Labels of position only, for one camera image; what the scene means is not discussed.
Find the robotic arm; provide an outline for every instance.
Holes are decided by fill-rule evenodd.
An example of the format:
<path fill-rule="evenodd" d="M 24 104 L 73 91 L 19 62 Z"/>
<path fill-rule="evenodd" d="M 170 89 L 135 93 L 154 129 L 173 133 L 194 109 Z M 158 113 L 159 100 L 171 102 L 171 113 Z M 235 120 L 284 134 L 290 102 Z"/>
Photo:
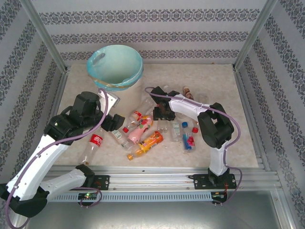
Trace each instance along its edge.
<path fill-rule="evenodd" d="M 119 99 L 113 94 L 107 95 L 109 111 L 112 106 L 117 104 Z M 41 149 L 55 141 L 81 135 L 85 130 L 96 126 L 103 116 L 101 108 L 104 109 L 104 105 L 105 98 L 101 97 L 100 99 L 94 93 L 82 92 L 77 95 L 73 106 L 67 107 L 61 114 L 51 118 L 37 148 L 21 171 L 9 183 L 0 185 L 0 197 L 7 200 L 21 172 Z M 113 131 L 120 128 L 123 122 L 124 118 L 117 114 L 113 117 L 107 115 L 102 123 L 102 128 L 106 131 Z M 79 165 L 68 174 L 42 182 L 56 159 L 72 143 L 73 141 L 68 141 L 54 145 L 38 156 L 27 169 L 13 194 L 10 202 L 13 211 L 30 218 L 37 215 L 45 207 L 48 199 L 75 187 L 91 186 L 94 173 L 85 165 Z"/>
<path fill-rule="evenodd" d="M 223 158 L 224 148 L 231 140 L 234 132 L 231 121 L 217 112 L 202 108 L 201 103 L 187 99 L 176 91 L 167 94 L 160 87 L 156 87 L 151 93 L 177 98 L 171 99 L 151 95 L 152 99 L 159 105 L 153 111 L 154 120 L 162 118 L 171 121 L 175 119 L 175 112 L 179 112 L 199 122 L 202 137 L 206 144 L 211 147 L 211 162 L 208 169 L 209 180 L 214 186 L 221 184 L 229 174 L 229 169 L 225 166 Z M 219 103 L 204 104 L 204 106 L 225 113 L 224 108 Z"/>

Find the metal bracket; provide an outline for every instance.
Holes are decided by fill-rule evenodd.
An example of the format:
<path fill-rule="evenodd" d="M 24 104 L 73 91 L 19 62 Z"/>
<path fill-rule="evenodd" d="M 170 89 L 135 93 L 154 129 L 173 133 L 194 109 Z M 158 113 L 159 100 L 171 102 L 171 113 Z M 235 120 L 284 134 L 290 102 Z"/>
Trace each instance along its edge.
<path fill-rule="evenodd" d="M 109 175 L 95 175 L 91 187 L 107 191 L 110 183 Z"/>
<path fill-rule="evenodd" d="M 234 174 L 228 174 L 226 179 L 222 183 L 218 183 L 214 185 L 209 180 L 209 174 L 194 174 L 192 176 L 188 176 L 189 179 L 194 180 L 194 188 L 195 189 L 225 189 L 225 184 L 228 185 L 227 189 L 235 189 L 236 188 L 236 180 Z"/>

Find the pink bottle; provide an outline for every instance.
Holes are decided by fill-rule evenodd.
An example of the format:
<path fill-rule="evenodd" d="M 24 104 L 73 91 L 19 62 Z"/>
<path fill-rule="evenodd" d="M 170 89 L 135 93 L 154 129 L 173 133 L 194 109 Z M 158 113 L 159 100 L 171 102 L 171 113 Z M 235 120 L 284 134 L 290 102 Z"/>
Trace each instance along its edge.
<path fill-rule="evenodd" d="M 143 133 L 148 130 L 152 125 L 153 117 L 151 115 L 143 116 L 143 118 L 139 121 L 138 126 L 130 132 L 128 138 L 135 144 L 138 143 Z"/>

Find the patterned wallpaper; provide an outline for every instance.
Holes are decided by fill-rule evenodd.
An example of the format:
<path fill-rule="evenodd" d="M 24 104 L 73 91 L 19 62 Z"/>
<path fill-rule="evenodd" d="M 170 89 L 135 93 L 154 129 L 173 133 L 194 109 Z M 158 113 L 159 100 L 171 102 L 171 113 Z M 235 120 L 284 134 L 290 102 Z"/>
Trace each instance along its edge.
<path fill-rule="evenodd" d="M 280 0 L 239 72 L 270 167 L 305 228 L 305 7 Z"/>
<path fill-rule="evenodd" d="M 0 15 L 0 183 L 7 183 L 39 142 L 61 72 L 19 1 L 1 1 Z"/>
<path fill-rule="evenodd" d="M 265 2 L 33 0 L 67 65 L 110 44 L 146 63 L 233 63 Z"/>

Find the small bottle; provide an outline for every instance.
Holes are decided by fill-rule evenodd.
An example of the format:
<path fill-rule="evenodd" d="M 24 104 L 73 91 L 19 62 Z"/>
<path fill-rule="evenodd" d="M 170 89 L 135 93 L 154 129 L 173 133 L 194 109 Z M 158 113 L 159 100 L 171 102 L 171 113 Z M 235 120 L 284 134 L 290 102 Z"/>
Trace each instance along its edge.
<path fill-rule="evenodd" d="M 180 123 L 176 120 L 170 121 L 170 130 L 173 142 L 179 142 L 182 139 L 182 130 Z"/>
<path fill-rule="evenodd" d="M 82 155 L 79 157 L 79 163 L 90 165 L 92 163 L 92 159 L 98 150 L 98 148 L 101 146 L 103 142 L 103 129 L 99 128 L 97 129 L 94 134 L 91 136 L 89 142 L 87 143 L 87 146 L 82 153 Z"/>
<path fill-rule="evenodd" d="M 153 117 L 151 115 L 143 116 L 138 123 L 138 126 L 129 133 L 128 139 L 133 143 L 138 143 L 141 136 L 146 130 L 148 130 L 153 125 Z"/>
<path fill-rule="evenodd" d="M 119 130 L 108 132 L 126 151 L 130 151 L 134 143 L 127 139 Z"/>
<path fill-rule="evenodd" d="M 194 151 L 195 148 L 195 141 L 192 134 L 191 128 L 188 126 L 187 122 L 182 123 L 182 132 L 183 132 L 183 145 L 186 152 Z"/>
<path fill-rule="evenodd" d="M 194 97 L 193 97 L 193 95 L 191 94 L 191 91 L 190 91 L 190 89 L 189 89 L 188 86 L 185 86 L 185 87 L 183 88 L 183 93 L 184 93 L 184 96 L 185 96 L 186 98 L 191 99 L 191 100 L 194 100 Z M 193 129 L 192 129 L 192 132 L 193 132 L 194 134 L 196 134 L 196 133 L 198 133 L 198 130 L 199 130 L 199 124 L 198 124 L 198 122 L 195 121 L 195 120 L 193 120 L 192 122 L 193 122 Z"/>
<path fill-rule="evenodd" d="M 132 153 L 128 154 L 127 157 L 129 160 L 133 160 L 135 157 L 143 156 L 151 148 L 163 141 L 163 136 L 159 131 L 155 131 L 152 135 L 146 138 L 144 141 L 140 142 L 135 146 Z"/>
<path fill-rule="evenodd" d="M 139 120 L 150 110 L 153 105 L 156 104 L 154 100 L 149 97 L 126 119 L 127 124 L 123 128 L 124 133 L 128 133 L 130 129 L 136 127 L 139 123 Z"/>
<path fill-rule="evenodd" d="M 172 89 L 168 85 L 164 85 L 163 91 L 169 93 L 172 91 Z M 166 119 L 159 119 L 157 123 L 157 130 L 160 133 L 166 133 L 168 130 L 168 121 Z"/>

